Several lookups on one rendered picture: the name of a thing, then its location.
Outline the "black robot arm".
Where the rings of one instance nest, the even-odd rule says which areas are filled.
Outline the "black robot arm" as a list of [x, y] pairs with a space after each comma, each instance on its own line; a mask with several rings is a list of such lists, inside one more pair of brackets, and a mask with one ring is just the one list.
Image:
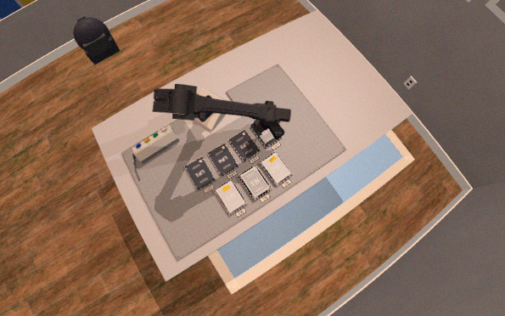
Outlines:
[[266, 101], [265, 104], [246, 104], [213, 99], [210, 95], [206, 97], [198, 95], [197, 87], [190, 85], [175, 84], [175, 89], [155, 88], [153, 112], [173, 113], [172, 119], [180, 120], [194, 121], [194, 118], [202, 118], [202, 122], [213, 113], [248, 116], [261, 120], [263, 129], [266, 131], [270, 128], [275, 139], [281, 138], [285, 133], [277, 121], [290, 121], [291, 109], [276, 108], [273, 101]]

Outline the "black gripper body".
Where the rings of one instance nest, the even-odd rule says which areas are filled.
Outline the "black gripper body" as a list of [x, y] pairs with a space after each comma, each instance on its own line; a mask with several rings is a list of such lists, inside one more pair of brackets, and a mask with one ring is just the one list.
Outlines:
[[255, 132], [257, 133], [258, 131], [260, 131], [261, 133], [263, 131], [265, 131], [263, 129], [263, 127], [261, 126], [261, 120], [255, 120], [254, 123], [251, 124], [252, 128], [255, 130]]

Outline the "grey operator panel with coloured keys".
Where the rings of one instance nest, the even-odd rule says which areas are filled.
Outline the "grey operator panel with coloured keys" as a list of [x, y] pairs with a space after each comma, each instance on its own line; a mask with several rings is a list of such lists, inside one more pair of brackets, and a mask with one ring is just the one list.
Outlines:
[[[158, 132], [146, 138], [144, 141], [132, 147], [134, 153], [132, 154], [132, 156], [134, 160], [135, 173], [137, 174], [136, 160], [135, 160], [136, 157], [139, 159], [140, 162], [144, 164], [145, 162], [151, 160], [159, 153], [163, 152], [164, 150], [168, 149], [173, 144], [179, 141], [180, 140], [174, 133], [171, 126], [167, 125], [166, 127], [160, 129]], [[140, 181], [138, 174], [137, 178]]]

